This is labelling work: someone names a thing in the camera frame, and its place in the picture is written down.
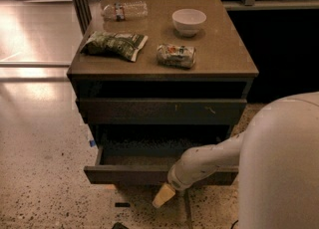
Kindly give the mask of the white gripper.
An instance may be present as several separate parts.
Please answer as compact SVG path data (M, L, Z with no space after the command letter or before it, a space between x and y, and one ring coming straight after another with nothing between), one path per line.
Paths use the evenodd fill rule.
M164 183L153 200L153 207L160 208L175 196L175 191L190 188L198 181L198 175L188 167L175 164L168 172L168 183Z

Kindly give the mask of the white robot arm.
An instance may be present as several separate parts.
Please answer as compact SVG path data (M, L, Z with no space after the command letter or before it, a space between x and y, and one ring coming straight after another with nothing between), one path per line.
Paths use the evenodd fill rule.
M276 100L244 132L186 150L153 206L229 166L239 168L239 229L319 229L319 93Z

